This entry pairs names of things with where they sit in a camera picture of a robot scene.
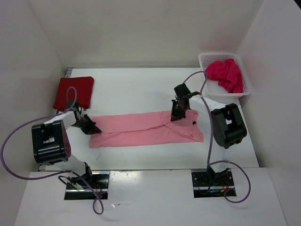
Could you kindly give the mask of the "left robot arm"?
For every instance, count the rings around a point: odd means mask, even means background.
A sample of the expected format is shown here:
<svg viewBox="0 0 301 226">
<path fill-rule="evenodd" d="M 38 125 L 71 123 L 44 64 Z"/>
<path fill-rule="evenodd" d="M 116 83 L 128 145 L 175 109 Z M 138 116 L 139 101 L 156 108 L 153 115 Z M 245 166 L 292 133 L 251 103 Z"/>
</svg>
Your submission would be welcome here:
<svg viewBox="0 0 301 226">
<path fill-rule="evenodd" d="M 102 133 L 86 113 L 61 113 L 45 123 L 32 126 L 33 156 L 37 163 L 54 165 L 62 171 L 68 171 L 73 184 L 89 188 L 93 185 L 94 176 L 89 165 L 71 153 L 67 135 L 70 127 L 80 129 L 85 135 Z"/>
</svg>

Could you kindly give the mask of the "light pink t-shirt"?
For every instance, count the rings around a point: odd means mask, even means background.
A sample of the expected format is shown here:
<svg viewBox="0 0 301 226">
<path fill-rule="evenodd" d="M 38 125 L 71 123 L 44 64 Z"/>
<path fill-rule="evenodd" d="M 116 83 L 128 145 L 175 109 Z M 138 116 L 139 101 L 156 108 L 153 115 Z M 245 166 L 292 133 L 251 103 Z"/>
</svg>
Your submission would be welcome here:
<svg viewBox="0 0 301 226">
<path fill-rule="evenodd" d="M 186 117 L 179 121 L 170 119 L 170 111 L 95 116 L 93 120 L 102 133 L 91 136 L 89 148 L 204 141 L 197 111 L 187 110 Z"/>
</svg>

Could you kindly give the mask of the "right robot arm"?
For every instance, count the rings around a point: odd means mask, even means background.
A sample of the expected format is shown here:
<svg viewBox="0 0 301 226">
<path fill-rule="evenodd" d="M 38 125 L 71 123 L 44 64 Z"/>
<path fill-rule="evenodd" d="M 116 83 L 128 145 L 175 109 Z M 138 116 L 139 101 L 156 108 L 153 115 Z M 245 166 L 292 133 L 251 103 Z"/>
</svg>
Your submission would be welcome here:
<svg viewBox="0 0 301 226">
<path fill-rule="evenodd" d="M 236 104 L 223 104 L 203 97 L 199 92 L 176 94 L 172 100 L 171 121 L 188 117 L 188 110 L 209 116 L 210 140 L 206 179 L 215 186 L 226 178 L 231 166 L 242 169 L 230 160 L 231 150 L 247 135 L 245 123 Z"/>
</svg>

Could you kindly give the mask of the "hot pink t-shirt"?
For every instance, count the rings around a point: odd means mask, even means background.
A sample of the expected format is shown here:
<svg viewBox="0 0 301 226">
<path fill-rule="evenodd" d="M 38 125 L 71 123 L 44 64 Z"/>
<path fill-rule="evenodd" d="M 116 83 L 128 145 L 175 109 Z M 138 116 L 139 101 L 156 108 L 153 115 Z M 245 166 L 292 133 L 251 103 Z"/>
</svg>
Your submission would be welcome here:
<svg viewBox="0 0 301 226">
<path fill-rule="evenodd" d="M 218 81 L 218 85 L 228 93 L 244 92 L 242 73 L 234 59 L 215 61 L 205 71 L 209 79 Z"/>
</svg>

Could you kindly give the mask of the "red t-shirt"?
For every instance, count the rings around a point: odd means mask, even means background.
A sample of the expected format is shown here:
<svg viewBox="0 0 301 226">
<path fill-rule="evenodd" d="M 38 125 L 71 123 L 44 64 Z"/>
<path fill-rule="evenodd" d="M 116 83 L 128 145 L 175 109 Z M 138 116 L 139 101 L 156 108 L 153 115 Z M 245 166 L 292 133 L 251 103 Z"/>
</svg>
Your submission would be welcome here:
<svg viewBox="0 0 301 226">
<path fill-rule="evenodd" d="M 74 89 L 70 89 L 67 94 L 67 89 L 69 87 L 74 87 L 77 92 L 77 102 L 79 105 L 88 109 L 90 107 L 91 96 L 94 86 L 94 78 L 92 77 L 77 77 L 77 78 L 61 78 L 53 108 L 59 111 L 66 109 L 66 102 L 73 101 L 75 98 Z"/>
</svg>

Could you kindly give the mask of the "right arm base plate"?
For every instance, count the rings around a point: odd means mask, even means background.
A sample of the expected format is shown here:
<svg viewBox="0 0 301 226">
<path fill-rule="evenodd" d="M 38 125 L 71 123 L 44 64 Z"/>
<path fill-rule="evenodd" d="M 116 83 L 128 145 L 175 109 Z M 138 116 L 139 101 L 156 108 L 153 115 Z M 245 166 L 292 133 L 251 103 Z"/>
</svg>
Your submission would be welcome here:
<svg viewBox="0 0 301 226">
<path fill-rule="evenodd" d="M 209 186 L 210 190 L 235 188 L 231 171 L 229 171 L 226 176 L 223 176 L 217 182 L 209 182 L 205 171 L 192 171 L 191 177 L 194 190 L 207 190 Z"/>
</svg>

